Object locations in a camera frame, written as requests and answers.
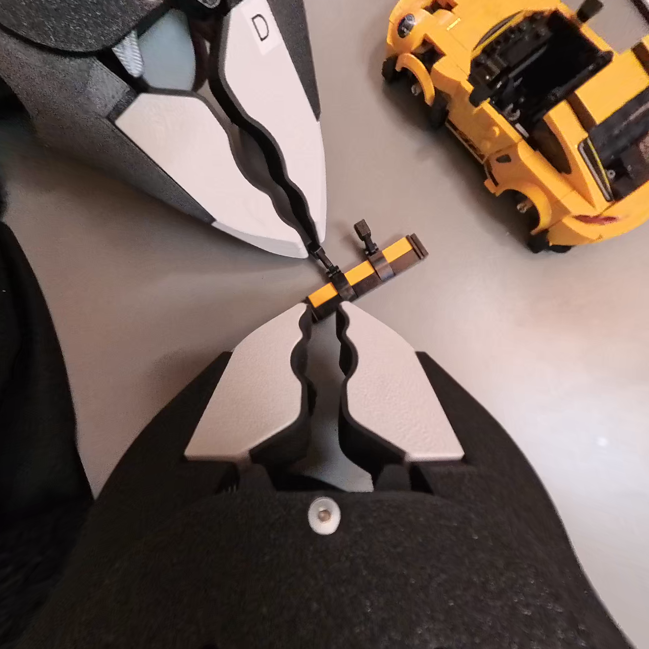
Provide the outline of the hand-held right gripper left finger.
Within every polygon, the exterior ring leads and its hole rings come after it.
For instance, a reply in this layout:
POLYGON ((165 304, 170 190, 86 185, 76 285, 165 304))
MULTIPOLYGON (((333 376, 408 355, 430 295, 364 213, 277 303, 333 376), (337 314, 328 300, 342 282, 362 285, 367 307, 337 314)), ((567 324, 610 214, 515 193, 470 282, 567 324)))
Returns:
POLYGON ((184 459, 260 465, 273 473, 306 457, 315 409, 306 373, 312 323, 312 309, 299 303, 236 345, 184 459))

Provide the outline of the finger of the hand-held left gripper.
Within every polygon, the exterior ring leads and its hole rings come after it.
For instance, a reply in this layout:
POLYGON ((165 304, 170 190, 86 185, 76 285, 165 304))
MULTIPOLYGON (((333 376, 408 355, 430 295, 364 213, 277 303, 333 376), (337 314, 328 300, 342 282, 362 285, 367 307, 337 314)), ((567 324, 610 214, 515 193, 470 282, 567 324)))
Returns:
POLYGON ((221 1, 217 13, 210 90, 261 149, 298 247, 321 248, 327 172, 304 2, 221 1))
POLYGON ((115 43, 130 93, 115 127, 179 190, 197 218, 271 254, 307 258, 288 225, 290 207, 261 149, 210 90, 216 20, 154 20, 115 43))

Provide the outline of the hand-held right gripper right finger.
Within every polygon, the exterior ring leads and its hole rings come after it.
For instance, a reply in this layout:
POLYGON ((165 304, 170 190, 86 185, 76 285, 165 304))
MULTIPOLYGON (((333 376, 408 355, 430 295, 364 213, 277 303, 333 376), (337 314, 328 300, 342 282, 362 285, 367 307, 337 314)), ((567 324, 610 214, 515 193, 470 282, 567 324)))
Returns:
POLYGON ((420 356, 400 334, 350 302, 337 309, 336 334, 339 446, 374 488, 385 470, 408 489, 412 466, 464 460, 420 356))

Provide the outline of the yellow black lego spoiler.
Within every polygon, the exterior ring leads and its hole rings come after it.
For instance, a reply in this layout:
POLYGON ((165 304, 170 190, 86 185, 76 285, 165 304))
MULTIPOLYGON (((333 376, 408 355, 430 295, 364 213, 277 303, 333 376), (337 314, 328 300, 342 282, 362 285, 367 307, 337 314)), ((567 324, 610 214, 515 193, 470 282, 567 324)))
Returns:
POLYGON ((375 247, 372 252, 371 237, 361 240, 365 244, 365 260, 347 272, 338 269, 324 286, 306 296, 304 302, 313 323, 333 315, 343 302, 357 301, 428 258, 428 251, 416 234, 404 236, 383 249, 375 247))

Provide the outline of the yellow lego car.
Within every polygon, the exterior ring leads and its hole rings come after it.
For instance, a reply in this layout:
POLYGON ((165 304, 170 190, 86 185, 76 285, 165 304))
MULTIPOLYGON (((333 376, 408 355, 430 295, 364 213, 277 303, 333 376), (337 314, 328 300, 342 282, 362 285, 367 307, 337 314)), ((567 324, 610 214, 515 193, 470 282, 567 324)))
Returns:
POLYGON ((565 253, 648 220, 648 37, 621 53, 588 22, 601 1, 399 1, 382 76, 421 96, 515 194, 528 248, 565 253))

